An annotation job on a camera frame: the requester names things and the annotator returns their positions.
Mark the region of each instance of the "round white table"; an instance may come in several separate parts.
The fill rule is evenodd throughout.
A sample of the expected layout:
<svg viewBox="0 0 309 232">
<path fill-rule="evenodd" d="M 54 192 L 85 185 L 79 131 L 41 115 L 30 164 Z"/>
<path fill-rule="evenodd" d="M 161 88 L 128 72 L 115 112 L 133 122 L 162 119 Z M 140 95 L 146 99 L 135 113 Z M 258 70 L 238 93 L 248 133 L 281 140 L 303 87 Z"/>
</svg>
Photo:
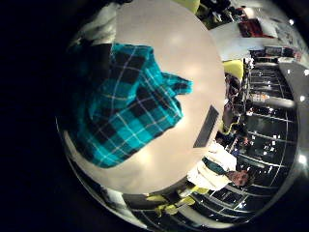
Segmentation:
<svg viewBox="0 0 309 232">
<path fill-rule="evenodd" d="M 117 15 L 117 43 L 145 44 L 163 72 L 193 81 L 189 95 L 177 96 L 183 118 L 123 163 L 108 169 L 86 161 L 65 133 L 71 157 L 97 183 L 125 193 L 148 193 L 174 185 L 203 157 L 214 139 L 218 120 L 206 146 L 193 145 L 211 105 L 222 117 L 223 66 L 210 32 L 190 11 L 173 1 L 134 0 Z"/>
</svg>

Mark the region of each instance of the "ceiling light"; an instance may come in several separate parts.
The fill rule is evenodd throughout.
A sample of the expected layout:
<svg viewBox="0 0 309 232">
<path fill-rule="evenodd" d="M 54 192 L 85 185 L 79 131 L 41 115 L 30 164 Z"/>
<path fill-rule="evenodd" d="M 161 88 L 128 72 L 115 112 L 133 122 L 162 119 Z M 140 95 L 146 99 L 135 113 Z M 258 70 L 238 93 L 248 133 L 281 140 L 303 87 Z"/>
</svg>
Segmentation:
<svg viewBox="0 0 309 232">
<path fill-rule="evenodd" d="M 307 158 L 303 155 L 299 155 L 298 162 L 300 162 L 302 164 L 307 164 Z"/>
</svg>

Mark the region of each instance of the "person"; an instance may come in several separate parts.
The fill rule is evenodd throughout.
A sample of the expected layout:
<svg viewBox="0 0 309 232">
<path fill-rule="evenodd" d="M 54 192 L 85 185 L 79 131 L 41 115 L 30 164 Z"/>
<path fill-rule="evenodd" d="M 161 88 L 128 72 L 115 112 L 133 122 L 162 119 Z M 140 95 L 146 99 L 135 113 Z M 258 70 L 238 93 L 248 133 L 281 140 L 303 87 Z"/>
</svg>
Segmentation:
<svg viewBox="0 0 309 232">
<path fill-rule="evenodd" d="M 198 188 L 218 191 L 229 183 L 237 187 L 248 188 L 254 182 L 254 175 L 247 170 L 236 170 L 237 159 L 225 151 L 223 146 L 212 142 L 209 151 L 187 174 L 187 181 Z M 189 195 L 189 189 L 180 193 Z"/>
</svg>

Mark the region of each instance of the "teal plaid fabric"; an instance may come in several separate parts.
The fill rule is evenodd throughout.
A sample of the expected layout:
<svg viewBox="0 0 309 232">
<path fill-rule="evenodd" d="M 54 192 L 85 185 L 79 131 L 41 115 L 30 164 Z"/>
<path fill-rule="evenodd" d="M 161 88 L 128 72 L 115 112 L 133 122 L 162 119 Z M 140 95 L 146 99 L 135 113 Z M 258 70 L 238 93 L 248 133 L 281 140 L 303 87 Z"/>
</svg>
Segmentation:
<svg viewBox="0 0 309 232">
<path fill-rule="evenodd" d="M 108 78 L 78 107 L 77 148 L 99 167 L 123 162 L 180 121 L 175 96 L 191 86 L 161 72 L 151 47 L 114 43 Z"/>
</svg>

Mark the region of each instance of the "yellow chair back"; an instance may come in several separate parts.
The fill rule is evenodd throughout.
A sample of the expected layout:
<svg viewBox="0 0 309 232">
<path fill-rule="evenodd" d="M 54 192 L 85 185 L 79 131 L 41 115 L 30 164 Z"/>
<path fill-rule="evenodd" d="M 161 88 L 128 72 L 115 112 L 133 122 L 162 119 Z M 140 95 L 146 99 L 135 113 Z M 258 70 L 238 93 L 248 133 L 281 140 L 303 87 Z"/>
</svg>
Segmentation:
<svg viewBox="0 0 309 232">
<path fill-rule="evenodd" d="M 230 73 L 240 81 L 243 78 L 243 63 L 241 60 L 231 60 L 223 62 L 224 72 Z"/>
<path fill-rule="evenodd" d="M 174 0 L 174 2 L 181 4 L 194 14 L 196 14 L 197 9 L 200 6 L 200 0 Z"/>
</svg>

